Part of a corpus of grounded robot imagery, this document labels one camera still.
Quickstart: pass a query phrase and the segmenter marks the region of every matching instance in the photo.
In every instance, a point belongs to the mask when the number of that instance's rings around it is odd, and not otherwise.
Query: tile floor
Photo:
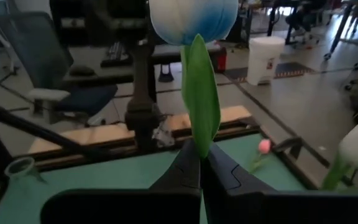
[[[340,43],[330,61],[323,61],[323,55],[330,48],[339,21],[340,18],[335,19],[334,17],[329,27],[315,29],[314,32],[323,37],[320,43],[312,49],[286,47],[285,52],[280,56],[281,62],[298,62],[316,70],[314,73],[302,77],[276,79],[270,86],[251,86],[247,83],[234,85],[225,76],[217,74],[217,83],[228,83],[218,86],[221,107],[244,105],[269,130],[276,141],[284,140],[290,136],[288,130],[285,130],[275,120],[279,119],[287,126],[287,129],[289,128],[301,136],[324,157],[332,159],[339,141],[353,127],[352,110],[341,86],[350,76],[358,76],[358,72],[351,70],[352,66],[358,62],[357,46]],[[277,31],[273,34],[284,37],[286,31]],[[70,52],[76,63],[95,67],[104,57],[105,49],[73,48],[70,49]],[[248,50],[236,49],[233,52],[228,50],[227,68],[247,67],[248,58]],[[159,74],[159,69],[157,66],[156,76]],[[157,82],[157,91],[173,90],[159,93],[158,105],[163,113],[185,113],[186,110],[179,91],[181,87],[181,65],[179,63],[172,64],[172,73],[175,77],[174,82]],[[0,71],[0,79],[5,75],[6,73]],[[23,68],[19,70],[17,76],[9,77],[3,84],[22,94],[26,94],[32,88]],[[131,94],[131,83],[119,85],[115,99],[92,119],[104,116],[107,122],[123,120]],[[26,108],[28,104],[0,87],[0,106],[7,110],[14,110]],[[74,125],[69,122],[48,125],[40,118],[30,117],[27,110],[11,113],[52,131],[62,132],[74,129]],[[25,154],[34,140],[32,136],[3,124],[0,124],[0,137],[13,155]],[[306,150],[302,151],[298,162],[316,182],[321,182],[326,169],[319,166]]]

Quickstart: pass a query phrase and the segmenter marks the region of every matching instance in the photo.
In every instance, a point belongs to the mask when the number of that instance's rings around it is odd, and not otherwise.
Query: office chair
[[[45,12],[22,12],[0,17],[0,30],[12,45],[30,76],[34,89],[31,112],[47,123],[75,120],[87,126],[90,117],[114,97],[117,86],[94,88],[67,87],[63,77],[73,68],[73,58],[55,34]]]

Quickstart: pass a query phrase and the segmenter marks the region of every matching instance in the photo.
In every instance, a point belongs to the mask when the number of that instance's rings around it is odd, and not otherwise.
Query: green leaf
[[[215,73],[203,38],[198,34],[190,49],[182,48],[182,97],[189,112],[191,132],[200,158],[209,147],[221,121]]]
[[[327,176],[323,180],[321,190],[336,190],[342,177],[346,175],[350,168],[350,165],[337,153],[334,163],[331,165]]]

